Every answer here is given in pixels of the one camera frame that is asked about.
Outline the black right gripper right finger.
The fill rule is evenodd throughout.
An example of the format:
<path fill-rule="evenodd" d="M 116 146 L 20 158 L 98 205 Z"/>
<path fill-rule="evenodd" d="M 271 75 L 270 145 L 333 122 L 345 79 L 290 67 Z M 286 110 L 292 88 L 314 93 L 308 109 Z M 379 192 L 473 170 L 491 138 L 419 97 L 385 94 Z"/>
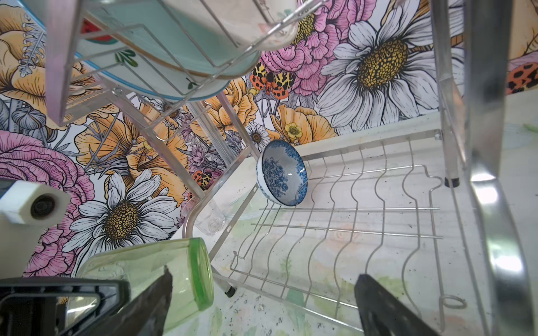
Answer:
<path fill-rule="evenodd" d="M 360 274 L 354 296 L 365 335 L 437 334 L 368 274 Z"/>

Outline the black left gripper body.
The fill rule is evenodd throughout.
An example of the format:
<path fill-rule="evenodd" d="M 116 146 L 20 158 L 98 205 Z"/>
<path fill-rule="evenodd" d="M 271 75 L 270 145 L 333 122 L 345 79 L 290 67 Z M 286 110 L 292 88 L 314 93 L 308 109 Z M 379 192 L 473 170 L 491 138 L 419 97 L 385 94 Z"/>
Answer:
<path fill-rule="evenodd" d="M 67 306 L 60 298 L 85 298 L 94 305 L 67 323 Z M 87 335 L 130 300 L 123 280 L 29 277 L 1 280 L 2 335 Z"/>

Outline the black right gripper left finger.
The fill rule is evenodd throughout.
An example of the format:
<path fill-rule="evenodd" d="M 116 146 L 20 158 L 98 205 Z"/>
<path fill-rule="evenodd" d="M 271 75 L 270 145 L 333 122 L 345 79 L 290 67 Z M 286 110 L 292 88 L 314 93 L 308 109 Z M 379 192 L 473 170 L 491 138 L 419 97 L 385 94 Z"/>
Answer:
<path fill-rule="evenodd" d="M 172 275 L 165 268 L 146 290 L 119 313 L 94 324 L 82 335 L 163 335 L 172 299 Z"/>

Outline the clear plastic tumbler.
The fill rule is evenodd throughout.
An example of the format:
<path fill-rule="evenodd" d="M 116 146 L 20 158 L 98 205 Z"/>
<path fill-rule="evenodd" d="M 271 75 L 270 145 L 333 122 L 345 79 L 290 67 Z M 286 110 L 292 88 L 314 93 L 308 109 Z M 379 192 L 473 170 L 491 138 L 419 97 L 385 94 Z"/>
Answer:
<path fill-rule="evenodd" d="M 183 228 L 184 237 L 192 237 L 193 229 L 197 228 L 207 236 L 213 236 L 226 225 L 225 215 L 219 203 L 213 199 L 204 199 L 195 203 Z"/>

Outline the blue white ceramic bowl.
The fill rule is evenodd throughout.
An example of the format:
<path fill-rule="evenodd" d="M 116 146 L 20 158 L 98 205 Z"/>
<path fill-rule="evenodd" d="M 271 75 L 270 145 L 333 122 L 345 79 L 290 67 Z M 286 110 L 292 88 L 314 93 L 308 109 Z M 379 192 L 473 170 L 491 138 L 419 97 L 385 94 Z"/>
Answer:
<path fill-rule="evenodd" d="M 295 207 L 308 191 L 308 173 L 298 151 L 284 140 L 271 141 L 256 163 L 256 180 L 270 201 Z"/>

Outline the cream floral plate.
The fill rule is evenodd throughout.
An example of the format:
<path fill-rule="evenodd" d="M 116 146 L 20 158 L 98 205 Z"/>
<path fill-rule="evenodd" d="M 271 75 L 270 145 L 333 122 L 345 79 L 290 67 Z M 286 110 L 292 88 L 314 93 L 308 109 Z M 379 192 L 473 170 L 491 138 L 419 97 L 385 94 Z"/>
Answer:
<path fill-rule="evenodd" d="M 278 50 L 294 42 L 298 24 L 280 29 L 273 35 L 270 30 L 298 8 L 299 1 L 275 0 L 217 0 L 167 1 L 166 4 L 222 35 L 233 37 L 238 43 L 253 44 L 263 38 L 260 51 Z"/>

